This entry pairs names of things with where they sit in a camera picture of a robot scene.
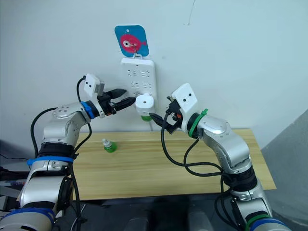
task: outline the power strip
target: power strip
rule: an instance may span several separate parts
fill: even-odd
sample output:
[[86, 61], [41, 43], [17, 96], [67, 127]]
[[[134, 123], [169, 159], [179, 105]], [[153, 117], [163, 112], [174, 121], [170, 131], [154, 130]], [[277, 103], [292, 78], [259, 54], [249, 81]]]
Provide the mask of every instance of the power strip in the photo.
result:
[[148, 93], [154, 98], [154, 106], [157, 107], [155, 65], [152, 60], [123, 58], [121, 76], [130, 95], [137, 97]]

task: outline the green bottle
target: green bottle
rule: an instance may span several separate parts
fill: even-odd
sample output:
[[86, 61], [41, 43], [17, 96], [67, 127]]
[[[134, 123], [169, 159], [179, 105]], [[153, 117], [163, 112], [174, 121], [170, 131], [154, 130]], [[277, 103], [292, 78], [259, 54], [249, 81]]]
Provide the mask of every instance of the green bottle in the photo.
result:
[[103, 142], [103, 145], [104, 145], [104, 149], [107, 152], [113, 153], [116, 150], [116, 143], [115, 142], [111, 142], [107, 139], [103, 139], [102, 142]]

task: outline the blue sticker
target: blue sticker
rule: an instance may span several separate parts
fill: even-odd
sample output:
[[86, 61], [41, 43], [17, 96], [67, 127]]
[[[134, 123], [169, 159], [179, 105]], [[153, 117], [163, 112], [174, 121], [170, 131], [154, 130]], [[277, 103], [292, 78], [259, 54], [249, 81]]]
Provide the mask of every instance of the blue sticker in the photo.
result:
[[134, 53], [142, 56], [149, 54], [148, 43], [142, 26], [116, 26], [115, 35], [121, 51], [126, 57], [133, 57]]

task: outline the wooden table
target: wooden table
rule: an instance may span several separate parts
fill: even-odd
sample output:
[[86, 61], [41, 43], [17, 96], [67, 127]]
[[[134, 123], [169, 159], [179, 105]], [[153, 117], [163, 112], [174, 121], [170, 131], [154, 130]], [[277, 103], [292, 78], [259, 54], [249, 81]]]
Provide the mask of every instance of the wooden table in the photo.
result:
[[[256, 139], [250, 129], [236, 129], [250, 148], [257, 177], [264, 189], [276, 186]], [[80, 134], [79, 141], [87, 133]], [[114, 153], [104, 150], [102, 138], [115, 141]], [[181, 131], [165, 135], [170, 155], [183, 162], [186, 149], [193, 139]], [[93, 133], [79, 149], [74, 170], [81, 200], [144, 197], [175, 194], [218, 193], [219, 176], [196, 177], [185, 168], [171, 163], [163, 153], [160, 132]], [[209, 161], [218, 164], [214, 152], [202, 141], [190, 152], [187, 162]], [[217, 171], [214, 167], [192, 167], [201, 173]]]

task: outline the green cable tie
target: green cable tie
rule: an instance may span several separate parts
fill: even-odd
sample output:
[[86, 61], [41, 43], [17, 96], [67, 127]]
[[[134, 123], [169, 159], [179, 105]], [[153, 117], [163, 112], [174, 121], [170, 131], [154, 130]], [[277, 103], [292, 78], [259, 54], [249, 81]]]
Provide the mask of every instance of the green cable tie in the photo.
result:
[[189, 135], [190, 137], [192, 137], [193, 131], [194, 131], [195, 128], [197, 127], [197, 125], [198, 125], [198, 123], [200, 122], [200, 120], [202, 119], [202, 117], [204, 117], [204, 116], [206, 115], [207, 111], [208, 111], [207, 108], [204, 109], [204, 110], [202, 111], [202, 113], [201, 113], [201, 114], [196, 118], [196, 120], [194, 121], [194, 123], [193, 123], [191, 129], [190, 129], [189, 132], [188, 132], [188, 135]]
[[255, 217], [251, 218], [248, 220], [245, 231], [249, 231], [250, 226], [257, 220], [261, 219], [261, 218], [270, 218], [269, 215], [267, 214], [260, 214], [260, 215], [256, 215]]

